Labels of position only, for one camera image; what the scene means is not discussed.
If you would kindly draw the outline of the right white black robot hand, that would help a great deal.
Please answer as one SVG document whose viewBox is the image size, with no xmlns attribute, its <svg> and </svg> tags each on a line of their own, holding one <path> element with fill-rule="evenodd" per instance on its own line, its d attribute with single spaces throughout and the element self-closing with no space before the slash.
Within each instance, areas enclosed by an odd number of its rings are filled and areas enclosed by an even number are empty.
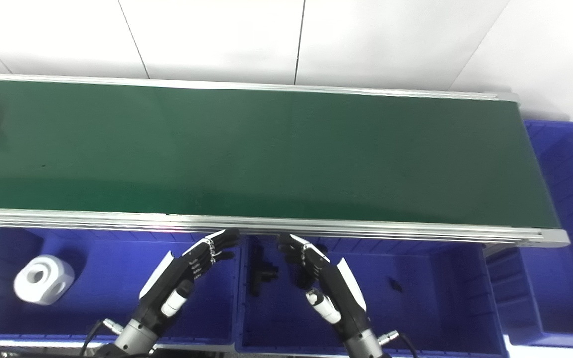
<svg viewBox="0 0 573 358">
<path fill-rule="evenodd" d="M 333 264 L 324 244 L 314 244 L 295 234 L 282 233 L 277 248 L 291 265 L 292 281 L 296 287 L 319 295 L 314 304 L 327 300 L 333 311 L 330 324 L 342 342 L 365 337 L 371 324 L 359 286 L 344 259 Z"/>
</svg>

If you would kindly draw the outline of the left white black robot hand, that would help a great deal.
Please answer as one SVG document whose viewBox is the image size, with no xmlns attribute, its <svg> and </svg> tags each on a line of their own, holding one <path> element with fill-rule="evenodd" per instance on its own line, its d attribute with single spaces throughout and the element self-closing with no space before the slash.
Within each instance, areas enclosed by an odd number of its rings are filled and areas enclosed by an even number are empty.
<svg viewBox="0 0 573 358">
<path fill-rule="evenodd" d="M 175 257 L 168 252 L 139 297 L 132 319 L 139 328 L 162 336 L 193 295 L 195 282 L 216 262 L 232 259 L 240 231 L 229 228 L 209 234 Z"/>
</svg>

